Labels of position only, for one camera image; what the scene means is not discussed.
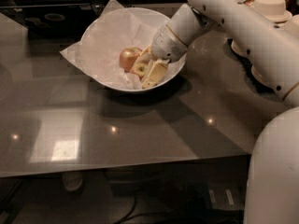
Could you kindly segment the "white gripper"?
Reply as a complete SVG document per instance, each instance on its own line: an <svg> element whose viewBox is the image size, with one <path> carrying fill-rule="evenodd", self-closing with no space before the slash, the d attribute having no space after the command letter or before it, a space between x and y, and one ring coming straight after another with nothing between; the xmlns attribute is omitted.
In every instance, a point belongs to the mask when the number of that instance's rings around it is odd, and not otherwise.
<svg viewBox="0 0 299 224"><path fill-rule="evenodd" d="M169 61L178 61L187 50L188 47L167 25L162 26L152 38L151 45L148 45L135 60L135 63L149 63L146 75L141 79L142 88L148 89L158 84L167 73Z"/></svg>

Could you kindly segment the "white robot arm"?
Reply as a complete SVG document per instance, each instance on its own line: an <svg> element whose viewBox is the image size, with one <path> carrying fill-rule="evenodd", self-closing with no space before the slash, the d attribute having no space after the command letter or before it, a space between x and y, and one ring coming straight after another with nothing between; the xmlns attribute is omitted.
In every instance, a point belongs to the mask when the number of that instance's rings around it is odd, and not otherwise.
<svg viewBox="0 0 299 224"><path fill-rule="evenodd" d="M214 24L248 54L291 108L272 119L251 154L244 224L299 224L299 39L239 0L187 0L155 34L149 50L178 61Z"/></svg>

